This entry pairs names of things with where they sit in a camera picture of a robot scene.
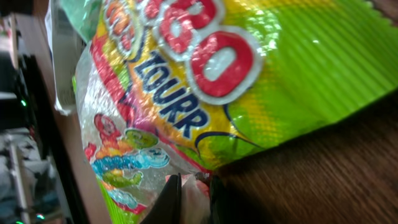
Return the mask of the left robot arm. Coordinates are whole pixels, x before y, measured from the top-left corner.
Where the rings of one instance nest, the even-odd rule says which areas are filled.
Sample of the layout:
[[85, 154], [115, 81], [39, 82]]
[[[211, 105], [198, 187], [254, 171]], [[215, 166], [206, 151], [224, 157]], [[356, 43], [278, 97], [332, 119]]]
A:
[[40, 122], [47, 104], [36, 56], [18, 17], [1, 28], [1, 223], [63, 223], [57, 171]]

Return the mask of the Haribo gummy candy bag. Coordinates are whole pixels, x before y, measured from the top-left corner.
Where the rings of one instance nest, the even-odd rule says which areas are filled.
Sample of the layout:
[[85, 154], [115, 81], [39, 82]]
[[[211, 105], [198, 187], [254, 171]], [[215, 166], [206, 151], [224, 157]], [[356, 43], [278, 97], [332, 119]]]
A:
[[113, 223], [191, 176], [336, 123], [397, 88], [397, 27], [365, 1], [99, 2], [75, 75]]

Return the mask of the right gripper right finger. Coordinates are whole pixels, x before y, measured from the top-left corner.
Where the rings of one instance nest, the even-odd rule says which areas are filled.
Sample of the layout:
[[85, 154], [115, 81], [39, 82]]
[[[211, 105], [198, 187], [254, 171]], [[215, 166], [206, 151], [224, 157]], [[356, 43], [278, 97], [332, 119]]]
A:
[[236, 223], [236, 197], [216, 175], [210, 184], [210, 210], [211, 224]]

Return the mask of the white plaster pack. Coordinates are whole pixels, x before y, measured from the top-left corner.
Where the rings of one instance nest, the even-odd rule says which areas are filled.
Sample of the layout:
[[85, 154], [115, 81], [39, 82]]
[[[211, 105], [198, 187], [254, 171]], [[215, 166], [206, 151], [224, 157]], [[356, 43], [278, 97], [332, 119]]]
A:
[[85, 48], [84, 41], [70, 24], [58, 0], [50, 0], [45, 16], [55, 83], [55, 109], [64, 116], [76, 111], [72, 78]]

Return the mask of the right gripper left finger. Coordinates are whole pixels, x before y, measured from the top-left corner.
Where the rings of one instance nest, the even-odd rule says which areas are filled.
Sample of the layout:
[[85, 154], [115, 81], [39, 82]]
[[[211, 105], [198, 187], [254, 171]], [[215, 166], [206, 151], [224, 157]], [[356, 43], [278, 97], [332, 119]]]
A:
[[179, 224], [181, 216], [182, 177], [171, 175], [141, 224]]

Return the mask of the teal snack pack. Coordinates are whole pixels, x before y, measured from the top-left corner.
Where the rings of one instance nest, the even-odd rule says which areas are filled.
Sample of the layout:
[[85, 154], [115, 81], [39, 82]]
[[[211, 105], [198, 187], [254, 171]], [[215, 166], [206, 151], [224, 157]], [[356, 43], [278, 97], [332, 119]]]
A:
[[70, 24], [86, 43], [96, 33], [102, 3], [103, 0], [60, 0]]

